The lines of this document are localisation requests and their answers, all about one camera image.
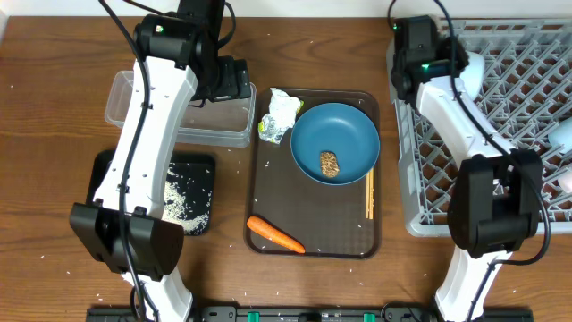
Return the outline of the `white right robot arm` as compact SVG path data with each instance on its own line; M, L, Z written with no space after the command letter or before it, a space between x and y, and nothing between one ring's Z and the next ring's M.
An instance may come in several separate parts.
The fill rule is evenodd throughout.
M498 268L531 265L548 249L545 239L532 258L512 258L539 225L550 224L541 195L543 163L503 138L475 105L484 78L481 55L454 34L441 35L428 15L391 26L397 99L431 123L458 168L447 212L455 250L434 303L442 321L475 321L484 317Z

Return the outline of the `light blue rice bowl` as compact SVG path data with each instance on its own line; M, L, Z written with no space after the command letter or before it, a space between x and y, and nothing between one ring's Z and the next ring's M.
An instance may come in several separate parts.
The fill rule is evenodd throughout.
M464 88L469 97L475 101L480 93L484 81L484 58L473 52L467 52L468 66L460 74L460 79L463 80Z

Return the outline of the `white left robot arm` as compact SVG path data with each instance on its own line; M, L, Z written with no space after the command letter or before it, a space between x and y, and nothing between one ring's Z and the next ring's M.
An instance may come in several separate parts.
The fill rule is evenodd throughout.
M148 9L124 37L135 57L130 104L118 145L92 199L71 208L70 225L92 258L132 285L128 317L185 321L193 297L177 264L184 232L164 221L164 186L189 107L251 95L244 60L220 55L230 35L224 1L188 0Z

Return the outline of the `small light blue bowl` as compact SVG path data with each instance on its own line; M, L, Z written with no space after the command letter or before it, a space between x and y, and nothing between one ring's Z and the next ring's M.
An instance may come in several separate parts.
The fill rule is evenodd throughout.
M558 126L548 135L550 144L554 148L559 148L559 152L567 154L572 149L572 119L568 118L558 124Z

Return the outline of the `pink small bowl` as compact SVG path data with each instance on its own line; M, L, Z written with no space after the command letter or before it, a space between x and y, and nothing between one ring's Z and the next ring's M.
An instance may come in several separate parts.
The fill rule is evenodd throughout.
M558 177L557 182L565 193L572 192L572 170L570 167L567 167L565 171Z

